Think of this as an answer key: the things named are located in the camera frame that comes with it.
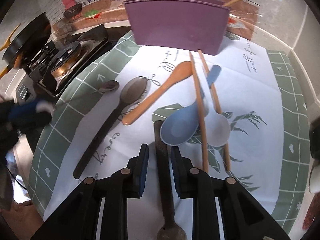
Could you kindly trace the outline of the dark long-handled spoon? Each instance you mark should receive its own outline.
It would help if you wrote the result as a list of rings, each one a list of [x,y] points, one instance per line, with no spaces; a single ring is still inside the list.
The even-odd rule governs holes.
[[[81,159],[77,163],[74,171],[73,177],[79,179],[82,175],[84,169],[89,163],[95,151],[98,149],[99,145],[103,142],[104,138],[107,136],[108,132],[112,128],[113,124],[116,122],[121,112],[129,105],[136,102],[144,93],[148,84],[148,80],[145,77],[139,76],[130,80],[124,88],[121,90],[119,96],[119,103],[117,107],[112,111],[110,116],[103,123],[88,148],[85,150]]]

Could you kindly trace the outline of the orange wooden spoon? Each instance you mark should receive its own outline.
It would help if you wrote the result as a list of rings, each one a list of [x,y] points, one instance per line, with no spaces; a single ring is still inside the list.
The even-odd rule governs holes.
[[[150,96],[143,100],[129,114],[125,115],[122,123],[126,126],[133,124],[141,115],[143,115],[169,88],[173,85],[192,76],[192,66],[190,61],[179,63],[172,71],[166,81],[157,88]]]

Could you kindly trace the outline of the small steel spoon white knob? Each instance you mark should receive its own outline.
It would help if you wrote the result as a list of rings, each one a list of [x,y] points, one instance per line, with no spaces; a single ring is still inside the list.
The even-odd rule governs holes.
[[[116,80],[108,80],[107,82],[103,83],[100,88],[98,89],[99,93],[107,93],[119,88],[120,84]]]

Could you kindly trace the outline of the dark grey metal spoon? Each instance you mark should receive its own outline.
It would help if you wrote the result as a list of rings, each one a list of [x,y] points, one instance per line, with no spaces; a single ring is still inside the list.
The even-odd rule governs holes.
[[[164,218],[164,225],[159,229],[157,239],[187,239],[185,231],[175,222],[168,148],[160,137],[162,123],[163,121],[157,120],[153,124],[158,182],[161,195],[162,214]]]

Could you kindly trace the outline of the green white printed table mat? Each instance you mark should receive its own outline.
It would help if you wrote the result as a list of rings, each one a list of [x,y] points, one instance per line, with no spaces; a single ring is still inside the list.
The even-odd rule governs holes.
[[[122,86],[137,76],[156,90],[183,61],[197,53],[139,46],[132,33],[94,60],[64,91],[52,123],[39,139],[30,168],[28,192],[43,218],[48,218],[78,185],[73,171],[83,152],[119,102],[119,91],[99,94],[108,80]],[[208,66],[221,73],[215,82],[224,116],[231,126],[228,140],[238,180],[290,232],[298,216],[309,172],[309,124],[306,106],[288,57],[238,36],[225,37],[223,49],[206,55]],[[116,122],[83,176],[110,176],[135,157],[141,144],[153,145],[153,123],[195,101],[193,78],[171,87],[130,126]]]

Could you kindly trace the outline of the white plastic spoon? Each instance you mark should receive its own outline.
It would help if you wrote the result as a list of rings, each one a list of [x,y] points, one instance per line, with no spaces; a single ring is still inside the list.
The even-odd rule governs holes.
[[[200,83],[204,92],[204,98],[208,106],[208,114],[205,117],[206,136],[208,144],[214,147],[220,147],[227,143],[231,128],[229,122],[225,116],[219,114],[215,110],[214,97],[211,93],[211,86],[217,80],[220,75],[221,67],[213,65],[210,71],[207,73],[206,67],[208,66],[204,56],[199,52],[200,59],[204,66],[204,74],[200,75]]]

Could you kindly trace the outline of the black frying pan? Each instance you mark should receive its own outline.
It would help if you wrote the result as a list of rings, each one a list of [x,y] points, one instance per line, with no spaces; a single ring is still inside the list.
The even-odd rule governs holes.
[[[11,69],[26,67],[34,56],[44,47],[51,34],[51,25],[45,12],[33,19],[11,41],[11,32],[4,42],[1,50],[4,51],[2,60],[8,65],[1,70],[1,77],[8,74]]]

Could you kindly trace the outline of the blue plastic spoon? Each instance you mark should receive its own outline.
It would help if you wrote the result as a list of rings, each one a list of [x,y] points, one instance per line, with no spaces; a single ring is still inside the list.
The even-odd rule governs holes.
[[[198,117],[196,102],[174,112],[161,126],[161,140],[169,146],[178,146],[187,142],[198,129]]]

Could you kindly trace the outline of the purple plastic utensil caddy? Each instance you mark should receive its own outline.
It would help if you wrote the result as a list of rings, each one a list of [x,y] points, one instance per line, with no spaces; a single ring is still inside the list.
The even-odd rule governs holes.
[[[220,0],[128,0],[124,3],[135,42],[219,53],[230,8]]]

